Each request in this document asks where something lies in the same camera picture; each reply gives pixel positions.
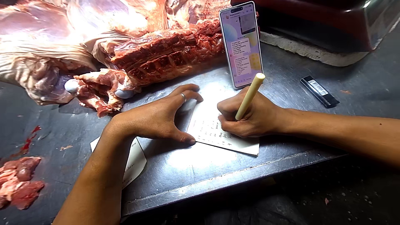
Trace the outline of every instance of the notepad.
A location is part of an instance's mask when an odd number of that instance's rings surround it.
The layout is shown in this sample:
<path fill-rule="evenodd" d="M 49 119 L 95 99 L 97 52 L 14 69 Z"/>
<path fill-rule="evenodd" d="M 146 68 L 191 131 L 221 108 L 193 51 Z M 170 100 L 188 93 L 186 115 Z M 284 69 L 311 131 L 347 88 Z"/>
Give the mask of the notepad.
<path fill-rule="evenodd" d="M 96 148 L 100 137 L 90 143 L 92 152 Z M 128 184 L 130 184 L 139 174 L 143 171 L 146 165 L 146 157 L 144 156 L 143 149 L 140 146 L 138 139 L 135 138 L 130 145 L 130 151 L 128 156 L 128 161 L 126 163 L 124 178 L 122 181 L 122 189 L 124 189 Z"/>
<path fill-rule="evenodd" d="M 200 94 L 204 101 L 195 106 L 187 133 L 192 135 L 196 142 L 257 156 L 259 138 L 241 138 L 221 129 L 218 120 L 221 113 L 217 109 L 217 103 L 234 96 L 234 90 L 209 87 L 203 89 Z"/>

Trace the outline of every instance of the forearm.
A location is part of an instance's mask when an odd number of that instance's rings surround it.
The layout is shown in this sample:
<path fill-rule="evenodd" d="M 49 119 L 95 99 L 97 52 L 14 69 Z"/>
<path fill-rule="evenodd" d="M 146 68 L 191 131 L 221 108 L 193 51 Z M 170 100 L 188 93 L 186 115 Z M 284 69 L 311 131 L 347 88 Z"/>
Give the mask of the forearm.
<path fill-rule="evenodd" d="M 105 128 L 54 225 L 119 224 L 122 179 L 133 138 Z"/>
<path fill-rule="evenodd" d="M 288 109 L 291 122 L 283 133 L 400 166 L 400 120 L 330 115 Z"/>

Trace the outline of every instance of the barcode sticker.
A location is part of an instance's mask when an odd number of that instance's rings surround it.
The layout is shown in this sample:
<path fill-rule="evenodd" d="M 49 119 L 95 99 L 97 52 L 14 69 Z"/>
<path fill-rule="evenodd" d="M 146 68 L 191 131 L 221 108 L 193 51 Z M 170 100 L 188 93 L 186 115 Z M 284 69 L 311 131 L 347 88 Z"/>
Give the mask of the barcode sticker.
<path fill-rule="evenodd" d="M 311 86 L 313 86 L 315 90 L 317 90 L 322 96 L 328 94 L 328 92 L 323 87 L 321 87 L 321 85 L 318 84 L 315 80 L 310 80 L 308 83 L 311 84 Z"/>

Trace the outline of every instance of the scratched metal surface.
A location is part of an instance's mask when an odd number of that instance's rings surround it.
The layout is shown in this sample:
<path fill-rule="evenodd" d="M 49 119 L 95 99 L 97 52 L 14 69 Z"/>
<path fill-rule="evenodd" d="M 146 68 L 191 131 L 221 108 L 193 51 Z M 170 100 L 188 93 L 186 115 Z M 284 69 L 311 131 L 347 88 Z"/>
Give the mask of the scratched metal surface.
<path fill-rule="evenodd" d="M 400 29 L 396 29 L 375 52 L 345 68 L 262 44 L 268 78 L 260 91 L 282 107 L 400 119 L 399 39 Z M 341 103 L 325 109 L 299 82 L 308 75 Z M 228 69 L 216 68 L 144 88 L 124 110 L 162 98 L 178 85 L 191 82 L 203 89 L 211 84 L 232 88 Z M 64 106 L 37 106 L 20 87 L 5 83 L 0 83 L 0 105 L 0 157 L 18 152 L 34 127 L 42 126 L 27 155 L 43 157 L 34 180 L 46 183 L 30 209 L 20 211 L 11 206 L 1 210 L 0 224 L 50 224 L 91 154 L 89 143 L 101 134 L 111 117 L 98 119 L 93 110 L 80 107 L 76 100 Z M 182 130 L 188 125 L 193 106 L 188 102 L 179 111 L 176 122 Z M 343 155 L 324 145 L 282 136 L 262 138 L 258 157 L 200 143 L 185 148 L 172 141 L 140 138 L 139 142 L 148 163 L 123 191 L 123 216 Z M 68 145 L 73 147 L 60 151 Z"/>

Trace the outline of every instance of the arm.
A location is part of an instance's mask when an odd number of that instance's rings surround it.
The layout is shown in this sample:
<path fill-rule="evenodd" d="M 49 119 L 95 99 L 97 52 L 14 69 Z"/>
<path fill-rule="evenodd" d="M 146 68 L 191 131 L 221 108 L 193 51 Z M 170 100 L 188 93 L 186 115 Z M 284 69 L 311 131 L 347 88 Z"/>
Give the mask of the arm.
<path fill-rule="evenodd" d="M 293 135 L 400 167 L 400 120 L 280 108 L 258 92 L 243 119 L 235 121 L 247 89 L 218 104 L 223 130 L 241 137 Z"/>
<path fill-rule="evenodd" d="M 203 100 L 195 92 L 198 89 L 194 84 L 183 85 L 167 97 L 114 116 L 104 128 L 53 225 L 119 224 L 122 179 L 130 144 L 136 136 L 194 144 L 194 137 L 175 126 L 174 116 L 184 103 L 181 93 L 187 99 Z"/>

